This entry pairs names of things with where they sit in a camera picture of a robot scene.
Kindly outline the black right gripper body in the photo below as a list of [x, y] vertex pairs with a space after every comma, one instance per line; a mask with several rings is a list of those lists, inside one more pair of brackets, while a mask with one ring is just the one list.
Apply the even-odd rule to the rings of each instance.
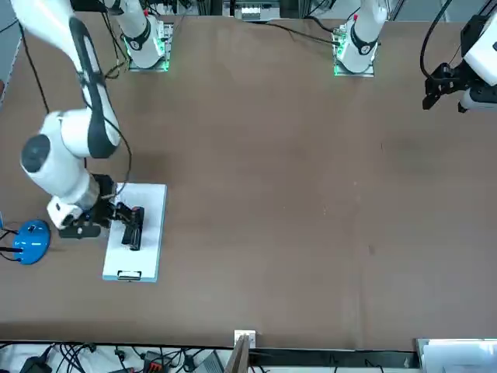
[[113, 203], [115, 183], [110, 176], [104, 174], [91, 174], [90, 181], [91, 187], [96, 188], [96, 198], [95, 203], [82, 214], [82, 227], [84, 230], [109, 228], [116, 217], [116, 206]]

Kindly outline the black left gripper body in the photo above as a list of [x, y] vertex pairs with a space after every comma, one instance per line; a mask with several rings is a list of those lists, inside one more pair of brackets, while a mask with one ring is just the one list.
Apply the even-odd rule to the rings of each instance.
[[459, 64], [454, 68], [447, 64], [443, 73], [442, 93], [464, 91], [470, 88], [474, 81], [474, 72], [468, 64]]

